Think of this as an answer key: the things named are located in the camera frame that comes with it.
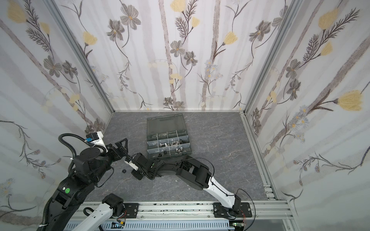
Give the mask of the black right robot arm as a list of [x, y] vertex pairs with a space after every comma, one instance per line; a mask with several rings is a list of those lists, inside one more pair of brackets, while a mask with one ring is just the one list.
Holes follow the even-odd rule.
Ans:
[[149, 160], [141, 153], [126, 155], [125, 162], [133, 168], [132, 175], [141, 180], [149, 180], [163, 176], [176, 176], [195, 190], [205, 191], [217, 202], [213, 204], [215, 218], [234, 220], [237, 218], [254, 217], [254, 208], [243, 203], [237, 193], [232, 193], [223, 187], [215, 178], [206, 164], [190, 156], [174, 160]]

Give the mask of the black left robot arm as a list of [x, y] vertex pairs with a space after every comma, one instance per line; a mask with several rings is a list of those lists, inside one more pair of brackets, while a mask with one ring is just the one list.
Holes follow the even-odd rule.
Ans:
[[[113, 169], [112, 163], [128, 155], [126, 138], [114, 145], [105, 145], [101, 136], [101, 132], [88, 134], [86, 138], [72, 133], [59, 135], [58, 140], [72, 152], [72, 161], [68, 176], [60, 182], [44, 207], [39, 231], [64, 230], [87, 196], [100, 187], [98, 183], [104, 174]], [[76, 149], [64, 140], [65, 137], [76, 138], [88, 148], [78, 155]]]

